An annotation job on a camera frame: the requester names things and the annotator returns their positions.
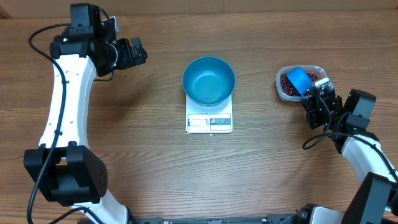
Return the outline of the blue plastic scoop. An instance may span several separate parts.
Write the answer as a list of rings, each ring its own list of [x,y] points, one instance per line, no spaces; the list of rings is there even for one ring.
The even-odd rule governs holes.
[[[295,67],[286,74],[289,83],[292,85],[294,92],[305,98],[307,91],[312,87],[312,79],[307,75],[302,67]]]

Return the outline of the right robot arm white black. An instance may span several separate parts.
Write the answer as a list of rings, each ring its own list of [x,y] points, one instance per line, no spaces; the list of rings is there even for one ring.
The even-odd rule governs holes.
[[[307,122],[311,129],[321,125],[324,129],[306,140],[303,149],[330,138],[361,185],[345,212],[308,204],[294,215],[292,223],[390,223],[385,212],[397,215],[397,169],[383,153],[377,136],[366,130],[375,102],[374,95],[356,89],[345,101],[332,88],[307,91],[302,101]]]

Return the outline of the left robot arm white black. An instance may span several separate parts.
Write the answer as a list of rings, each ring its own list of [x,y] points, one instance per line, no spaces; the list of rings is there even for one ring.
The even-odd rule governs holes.
[[[107,168],[91,152],[86,126],[94,81],[142,65],[147,53],[139,38],[117,38],[118,20],[104,9],[78,3],[70,12],[71,21],[45,54],[54,75],[50,111],[38,148],[24,153],[24,167],[35,182],[33,193],[70,213],[80,211],[92,223],[134,223],[108,189]]]

